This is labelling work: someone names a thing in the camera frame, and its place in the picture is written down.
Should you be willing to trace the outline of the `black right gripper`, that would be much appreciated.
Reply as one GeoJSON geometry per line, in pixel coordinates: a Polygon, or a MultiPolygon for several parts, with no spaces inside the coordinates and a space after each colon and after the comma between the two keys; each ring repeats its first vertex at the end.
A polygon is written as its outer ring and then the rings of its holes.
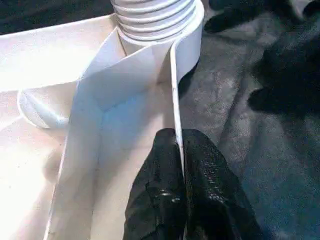
{"type": "Polygon", "coordinates": [[[320,112],[320,22],[284,32],[252,68],[262,85],[248,98],[254,111],[305,115],[320,112]]]}

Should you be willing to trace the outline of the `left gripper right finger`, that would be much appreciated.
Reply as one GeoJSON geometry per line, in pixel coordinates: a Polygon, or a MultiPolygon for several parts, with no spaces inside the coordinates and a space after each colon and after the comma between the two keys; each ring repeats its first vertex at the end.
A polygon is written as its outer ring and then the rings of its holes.
{"type": "Polygon", "coordinates": [[[182,131],[187,239],[262,240],[238,177],[216,145],[197,129],[182,131]]]}

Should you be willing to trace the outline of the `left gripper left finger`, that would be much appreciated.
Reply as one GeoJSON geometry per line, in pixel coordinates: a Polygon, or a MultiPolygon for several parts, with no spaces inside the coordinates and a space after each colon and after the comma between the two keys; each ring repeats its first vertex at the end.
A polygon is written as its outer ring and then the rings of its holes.
{"type": "Polygon", "coordinates": [[[123,239],[181,240],[186,218],[185,182],[176,133],[164,128],[156,133],[133,181],[123,239]]]}

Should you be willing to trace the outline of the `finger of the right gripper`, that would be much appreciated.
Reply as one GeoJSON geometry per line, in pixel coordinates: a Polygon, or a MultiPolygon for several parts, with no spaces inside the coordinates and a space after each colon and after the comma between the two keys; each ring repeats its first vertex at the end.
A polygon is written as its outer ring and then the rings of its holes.
{"type": "Polygon", "coordinates": [[[227,7],[222,13],[212,16],[204,25],[207,33],[219,33],[254,20],[270,7],[269,0],[241,0],[227,7]]]}

